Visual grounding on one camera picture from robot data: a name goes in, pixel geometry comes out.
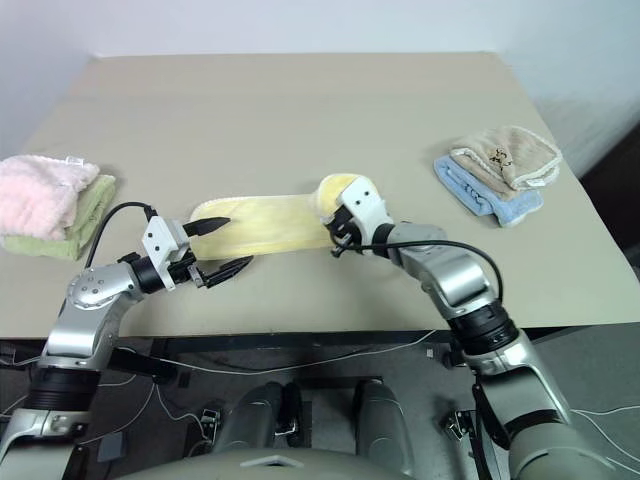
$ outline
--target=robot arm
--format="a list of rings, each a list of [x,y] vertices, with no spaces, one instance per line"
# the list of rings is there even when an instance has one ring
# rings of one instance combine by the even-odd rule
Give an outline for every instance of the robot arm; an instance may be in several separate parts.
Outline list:
[[[183,226],[153,216],[143,236],[148,256],[132,253],[118,263],[87,268],[71,281],[24,407],[13,413],[2,436],[3,479],[73,477],[77,462],[70,459],[83,450],[74,440],[87,430],[101,371],[109,365],[129,308],[148,294],[173,290],[189,280],[197,287],[212,287],[251,261],[251,257],[234,260],[212,274],[197,267],[188,237],[207,234],[227,222],[228,218],[212,218]],[[37,468],[29,475],[25,468],[34,465]]]
[[[453,242],[437,227],[394,224],[364,177],[349,185],[338,203],[325,220],[336,243],[333,255],[355,250],[388,258],[420,282],[476,375],[477,409],[492,440],[510,450],[511,478],[610,478],[612,465],[571,426],[560,389],[476,260],[446,245]]]

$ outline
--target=green towel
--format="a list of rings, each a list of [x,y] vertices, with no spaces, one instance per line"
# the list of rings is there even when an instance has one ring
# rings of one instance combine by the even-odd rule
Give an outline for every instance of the green towel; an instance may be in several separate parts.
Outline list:
[[[83,247],[89,243],[102,214],[116,192],[116,179],[99,175],[78,196],[78,208],[73,225],[65,229],[66,240],[47,241],[39,238],[10,235],[4,238],[4,248],[11,253],[34,257],[56,257],[78,260]]]

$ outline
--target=stack of towels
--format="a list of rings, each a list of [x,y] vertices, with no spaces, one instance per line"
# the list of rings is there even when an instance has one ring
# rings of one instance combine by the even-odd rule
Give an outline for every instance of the stack of towels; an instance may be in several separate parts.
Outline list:
[[[115,194],[115,178],[67,157],[0,162],[0,236],[12,253],[77,260]]]
[[[458,140],[434,166],[469,210],[493,214],[500,226],[511,227],[542,207],[540,188],[556,180],[561,161],[552,143],[525,128],[507,126]]]

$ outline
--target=yellow towel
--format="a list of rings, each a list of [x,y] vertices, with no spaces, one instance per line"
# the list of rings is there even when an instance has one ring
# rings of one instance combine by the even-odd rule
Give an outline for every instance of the yellow towel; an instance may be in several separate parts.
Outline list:
[[[191,239],[200,260],[290,252],[331,246],[321,219],[337,208],[336,199],[357,178],[355,174],[329,175],[308,195],[234,197],[205,202],[191,221],[209,217],[231,219],[220,230]]]

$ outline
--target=beige towel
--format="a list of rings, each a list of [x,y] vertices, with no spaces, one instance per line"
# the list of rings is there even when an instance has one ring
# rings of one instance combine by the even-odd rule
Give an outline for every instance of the beige towel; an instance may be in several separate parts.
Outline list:
[[[451,157],[502,199],[552,183],[562,154],[557,147],[522,127],[485,130],[455,142]]]

